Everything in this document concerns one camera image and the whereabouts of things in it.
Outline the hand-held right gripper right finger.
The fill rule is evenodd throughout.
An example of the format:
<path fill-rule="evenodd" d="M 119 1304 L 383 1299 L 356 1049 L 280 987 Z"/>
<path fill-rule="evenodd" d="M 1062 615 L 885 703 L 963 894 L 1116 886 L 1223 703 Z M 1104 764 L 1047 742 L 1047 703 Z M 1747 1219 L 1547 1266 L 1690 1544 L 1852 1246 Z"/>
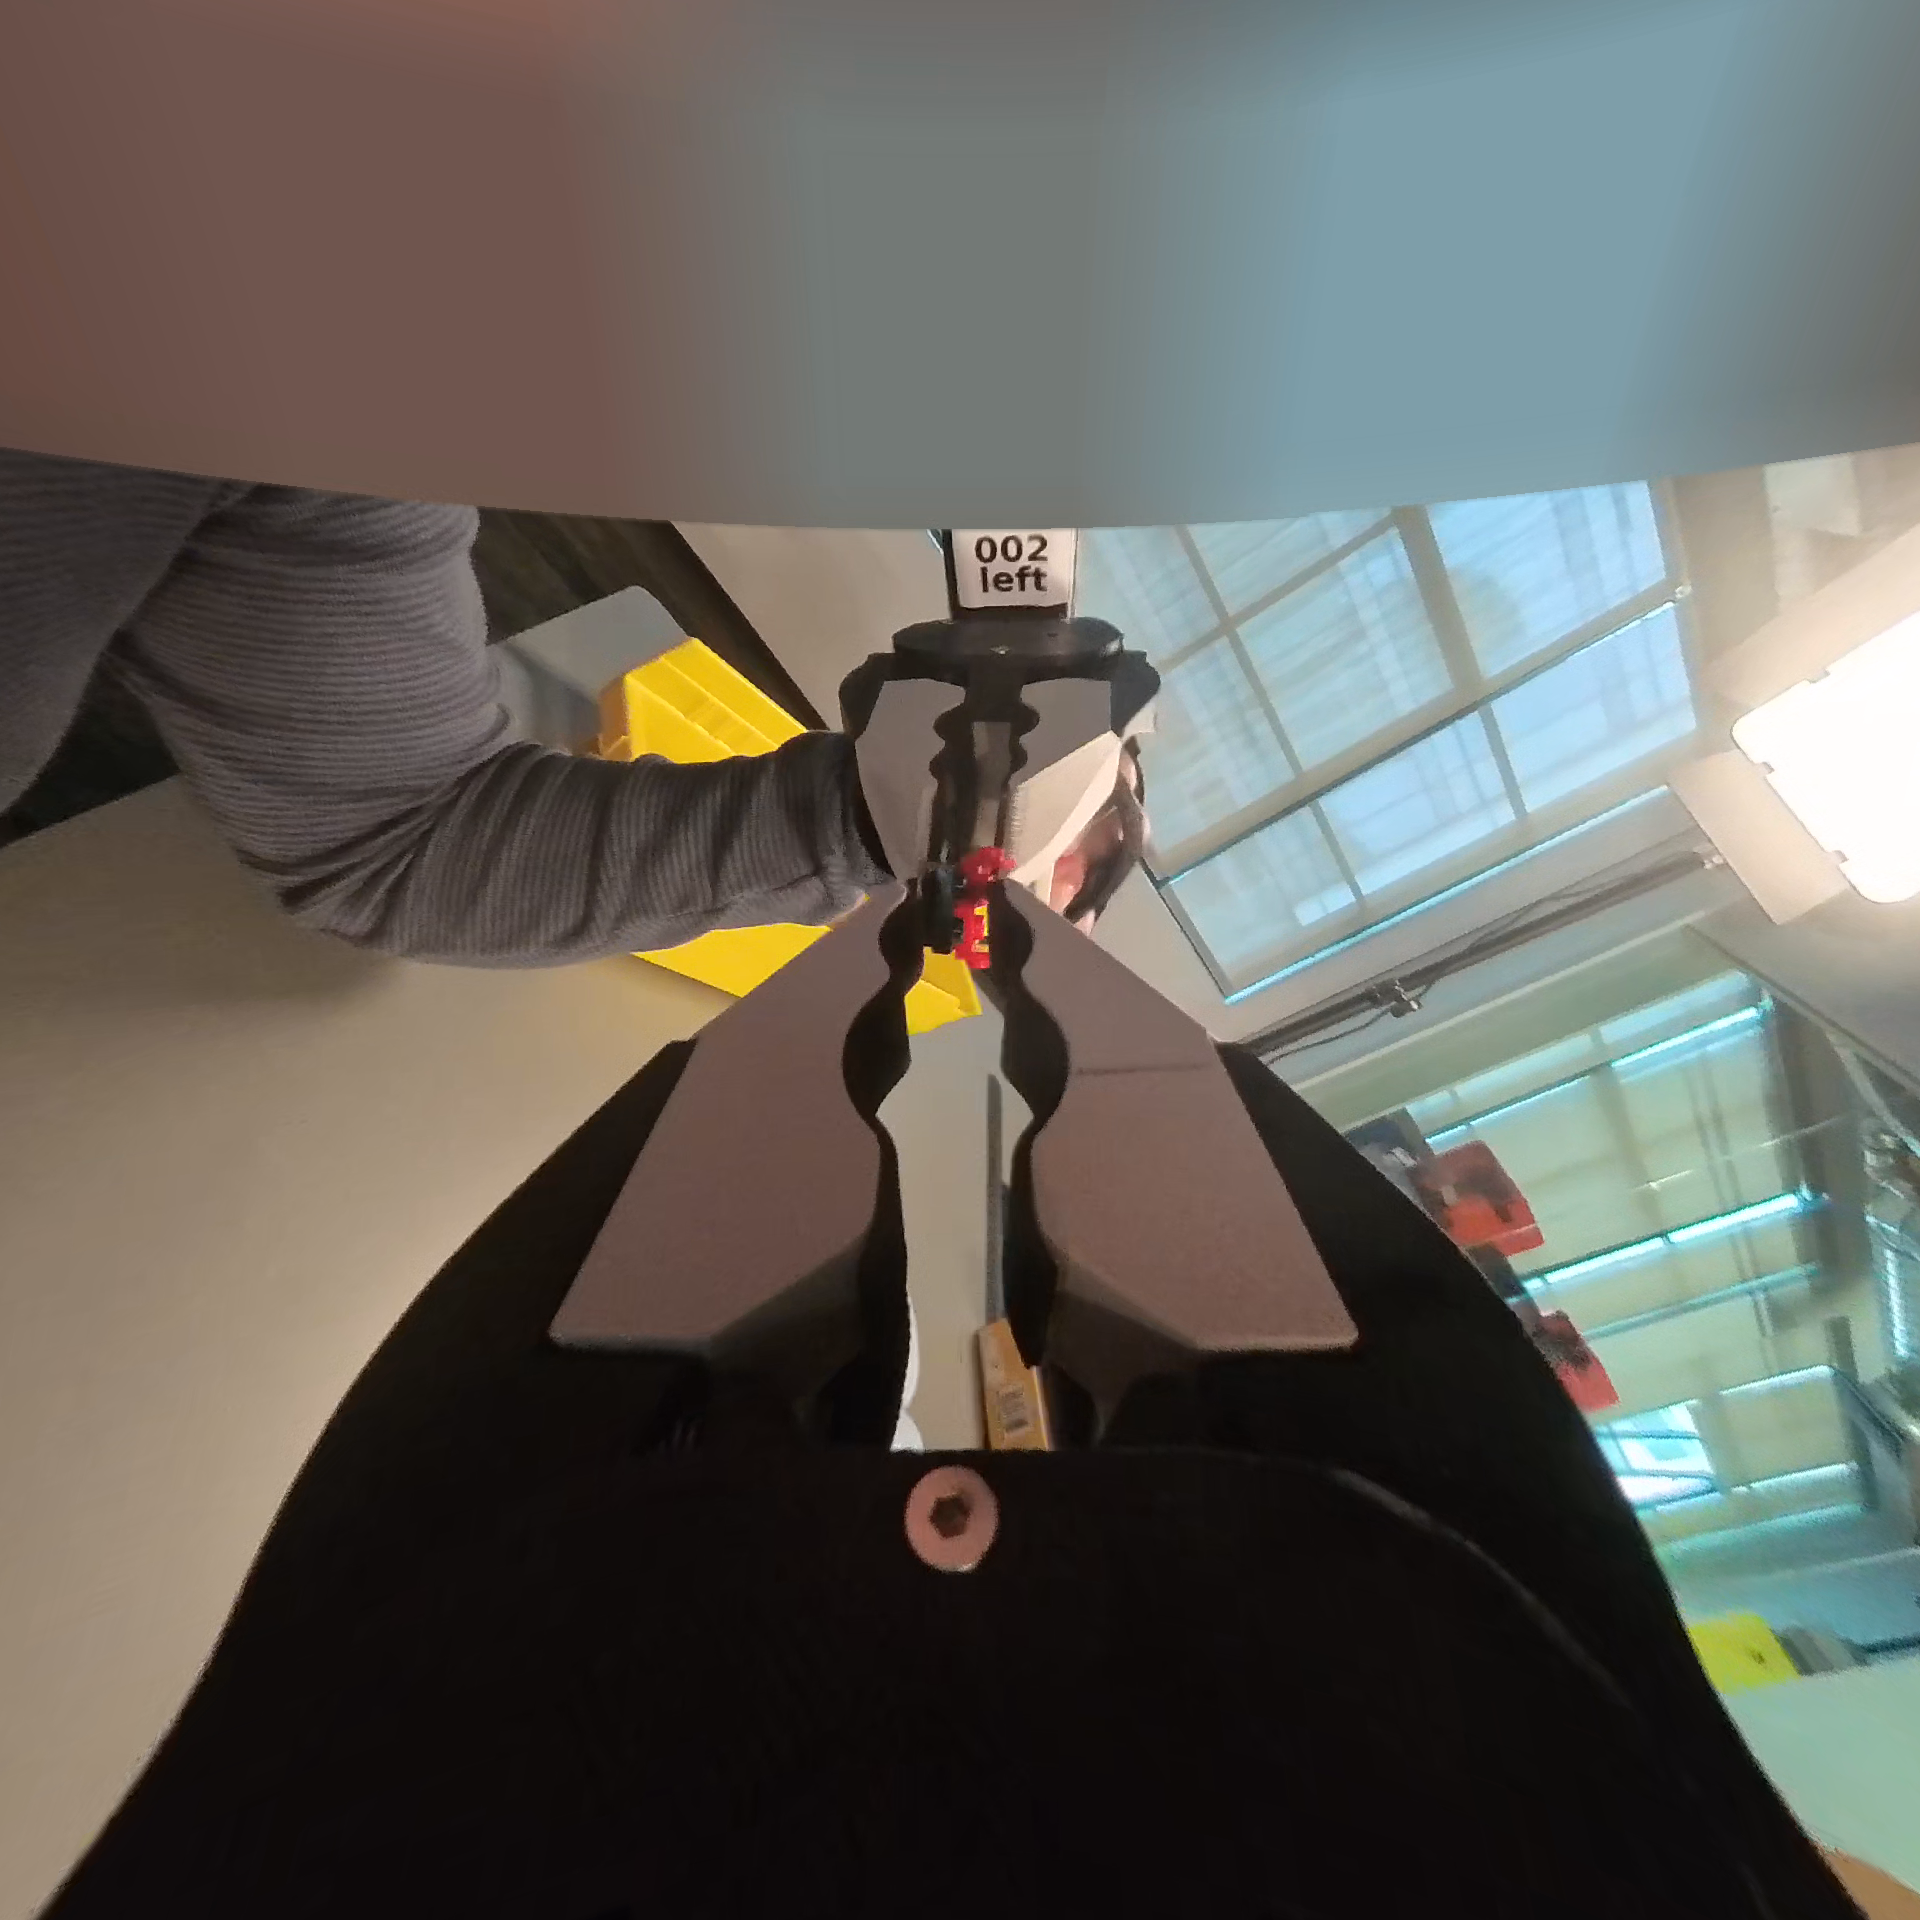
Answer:
<path fill-rule="evenodd" d="M 989 904 L 1020 1100 L 1009 1325 L 1020 1358 L 1348 1351 L 1357 1325 L 1215 1041 L 1032 886 Z"/>

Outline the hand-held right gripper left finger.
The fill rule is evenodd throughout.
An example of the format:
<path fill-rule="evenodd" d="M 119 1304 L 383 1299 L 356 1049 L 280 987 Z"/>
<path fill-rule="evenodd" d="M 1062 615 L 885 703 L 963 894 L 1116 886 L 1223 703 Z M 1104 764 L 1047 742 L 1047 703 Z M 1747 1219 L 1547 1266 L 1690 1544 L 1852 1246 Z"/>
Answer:
<path fill-rule="evenodd" d="M 714 1010 L 554 1304 L 560 1351 L 865 1358 L 897 1196 L 916 894 L 885 879 Z"/>

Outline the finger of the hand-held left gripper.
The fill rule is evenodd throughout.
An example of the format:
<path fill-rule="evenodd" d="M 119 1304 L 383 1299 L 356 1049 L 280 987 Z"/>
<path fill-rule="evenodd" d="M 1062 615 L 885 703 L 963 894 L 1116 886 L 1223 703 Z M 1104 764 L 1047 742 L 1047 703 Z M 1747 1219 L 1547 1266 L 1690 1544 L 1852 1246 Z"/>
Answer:
<path fill-rule="evenodd" d="M 856 788 L 882 832 L 885 879 L 931 874 L 935 839 L 935 717 L 963 712 L 963 690 L 950 675 L 882 675 L 870 717 L 856 725 Z"/>
<path fill-rule="evenodd" d="M 1032 717 L 1009 751 L 1014 764 L 983 816 L 983 849 L 1001 849 L 1009 874 L 1055 874 L 1055 853 L 1116 799 L 1126 741 L 1104 717 Z"/>

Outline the small black red lego assembly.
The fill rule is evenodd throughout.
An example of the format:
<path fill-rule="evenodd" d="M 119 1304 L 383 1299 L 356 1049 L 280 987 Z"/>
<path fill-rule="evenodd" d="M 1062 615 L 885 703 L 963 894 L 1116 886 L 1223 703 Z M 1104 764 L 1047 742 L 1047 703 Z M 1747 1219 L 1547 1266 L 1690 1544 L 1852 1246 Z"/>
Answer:
<path fill-rule="evenodd" d="M 1009 849 L 971 849 L 954 861 L 931 861 L 925 874 L 925 951 L 954 958 L 963 969 L 989 969 L 989 904 L 1001 904 L 1009 874 L 1014 874 Z"/>

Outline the yellow plastic parts bin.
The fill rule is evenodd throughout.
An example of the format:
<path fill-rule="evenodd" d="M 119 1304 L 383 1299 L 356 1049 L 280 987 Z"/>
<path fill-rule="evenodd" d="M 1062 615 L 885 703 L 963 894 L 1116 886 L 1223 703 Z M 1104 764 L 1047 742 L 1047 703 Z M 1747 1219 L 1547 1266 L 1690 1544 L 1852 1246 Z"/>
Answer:
<path fill-rule="evenodd" d="M 770 751 L 802 741 L 797 712 L 780 712 L 748 669 L 733 669 L 714 649 L 683 633 L 669 653 L 618 669 L 595 699 L 595 751 L 606 764 L 733 764 Z M 767 918 L 767 927 L 705 927 L 691 951 L 637 951 L 637 963 L 661 963 L 683 978 L 705 978 L 723 1001 L 755 1001 L 780 963 L 797 963 L 822 918 Z M 908 987 L 908 1027 L 971 1024 L 983 987 L 954 958 L 925 958 L 925 978 Z"/>

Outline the person's left forearm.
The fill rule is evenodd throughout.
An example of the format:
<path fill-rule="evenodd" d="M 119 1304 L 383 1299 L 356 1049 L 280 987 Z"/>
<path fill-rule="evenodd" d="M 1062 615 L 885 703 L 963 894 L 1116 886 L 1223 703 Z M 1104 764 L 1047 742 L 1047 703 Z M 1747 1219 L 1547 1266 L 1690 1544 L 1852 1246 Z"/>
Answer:
<path fill-rule="evenodd" d="M 0 453 L 0 816 L 119 675 L 243 874 L 421 963 L 584 963 L 835 918 L 885 861 L 856 742 L 723 764 L 525 742 L 468 506 Z"/>

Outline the orange lego box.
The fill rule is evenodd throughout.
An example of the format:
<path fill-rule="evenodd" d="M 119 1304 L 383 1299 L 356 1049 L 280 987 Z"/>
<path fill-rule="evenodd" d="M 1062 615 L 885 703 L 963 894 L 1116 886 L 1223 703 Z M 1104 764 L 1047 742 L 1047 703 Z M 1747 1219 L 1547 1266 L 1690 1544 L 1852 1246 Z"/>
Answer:
<path fill-rule="evenodd" d="M 971 1365 L 983 1365 L 983 1445 L 989 1454 L 1047 1454 L 1047 1387 L 1039 1365 L 1020 1358 L 1014 1325 L 989 1320 L 971 1335 Z"/>

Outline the person's left hand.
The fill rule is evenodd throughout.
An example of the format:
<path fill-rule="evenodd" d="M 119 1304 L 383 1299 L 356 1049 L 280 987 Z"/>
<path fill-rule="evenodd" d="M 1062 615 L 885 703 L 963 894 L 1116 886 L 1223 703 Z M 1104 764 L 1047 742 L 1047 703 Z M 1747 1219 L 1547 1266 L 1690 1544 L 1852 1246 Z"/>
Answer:
<path fill-rule="evenodd" d="M 1138 853 L 1147 853 L 1147 777 L 1138 777 L 1138 742 L 1126 742 L 1104 806 L 1047 874 L 1047 911 L 1099 927 L 1099 911 L 1138 874 Z"/>

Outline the red storage box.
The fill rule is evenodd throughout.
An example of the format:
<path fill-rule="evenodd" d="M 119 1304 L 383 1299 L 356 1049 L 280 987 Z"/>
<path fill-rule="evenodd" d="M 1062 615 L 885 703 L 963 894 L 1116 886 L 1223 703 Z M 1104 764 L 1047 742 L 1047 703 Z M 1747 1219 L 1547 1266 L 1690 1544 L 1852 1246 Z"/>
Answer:
<path fill-rule="evenodd" d="M 1580 1320 L 1561 1320 L 1561 1304 L 1516 1304 L 1516 1325 L 1527 1325 L 1533 1358 L 1561 1374 L 1561 1394 L 1566 1394 L 1586 1419 L 1616 1411 L 1616 1387 L 1612 1387 L 1612 1365 L 1590 1358 L 1590 1337 L 1580 1335 Z"/>
<path fill-rule="evenodd" d="M 1533 1225 L 1527 1194 L 1507 1183 L 1507 1164 L 1481 1143 L 1460 1143 L 1460 1145 L 1414 1156 L 1411 1183 L 1414 1183 L 1414 1206 L 1460 1246 L 1496 1246 L 1496 1257 L 1541 1246 L 1541 1225 Z"/>

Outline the large paned window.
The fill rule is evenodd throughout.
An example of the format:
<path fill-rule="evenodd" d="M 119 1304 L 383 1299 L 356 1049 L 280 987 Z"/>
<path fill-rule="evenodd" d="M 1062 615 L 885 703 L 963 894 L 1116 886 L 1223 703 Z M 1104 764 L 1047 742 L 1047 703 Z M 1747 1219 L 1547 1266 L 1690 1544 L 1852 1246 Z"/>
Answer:
<path fill-rule="evenodd" d="M 1625 823 L 1700 741 L 1671 478 L 1085 529 L 1153 660 L 1147 879 L 1223 1001 Z"/>

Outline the black light stand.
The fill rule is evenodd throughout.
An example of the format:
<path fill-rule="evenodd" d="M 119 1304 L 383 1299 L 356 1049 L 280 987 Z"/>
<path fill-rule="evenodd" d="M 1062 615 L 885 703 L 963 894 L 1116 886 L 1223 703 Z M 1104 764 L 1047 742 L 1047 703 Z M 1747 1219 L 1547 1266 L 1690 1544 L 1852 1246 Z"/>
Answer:
<path fill-rule="evenodd" d="M 1425 1010 L 1425 1001 L 1439 978 L 1460 978 L 1478 963 L 1498 963 L 1498 958 L 1516 958 L 1516 951 L 1533 951 L 1547 927 L 1601 918 L 1612 904 L 1631 904 L 1631 894 L 1657 894 L 1674 879 L 1700 879 L 1700 874 L 1726 874 L 1726 853 L 1718 849 L 1671 849 L 1671 853 L 1646 853 L 1646 861 L 1625 861 L 1612 879 L 1547 886 L 1541 904 L 1516 904 L 1516 911 L 1498 911 L 1498 918 L 1481 918 L 1481 927 L 1466 927 L 1466 942 L 1452 942 L 1452 951 L 1432 951 L 1432 958 L 1414 958 L 1403 969 L 1371 969 L 1371 978 L 1357 978 L 1357 987 L 1344 987 L 1344 1001 L 1324 1001 L 1304 1010 L 1281 1010 L 1281 1024 L 1251 1027 L 1242 1049 L 1298 1058 L 1298 1049 L 1357 1041 L 1371 1024 L 1411 1024 L 1411 1010 Z"/>

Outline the white studio light panel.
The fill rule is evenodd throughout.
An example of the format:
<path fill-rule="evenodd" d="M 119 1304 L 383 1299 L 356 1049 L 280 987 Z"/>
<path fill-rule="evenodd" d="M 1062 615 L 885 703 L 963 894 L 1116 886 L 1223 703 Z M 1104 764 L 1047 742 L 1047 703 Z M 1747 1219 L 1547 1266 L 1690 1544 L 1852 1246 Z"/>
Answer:
<path fill-rule="evenodd" d="M 1674 806 L 1767 918 L 1838 894 L 1920 894 L 1920 615 L 1732 717 L 1726 751 L 1674 764 Z"/>

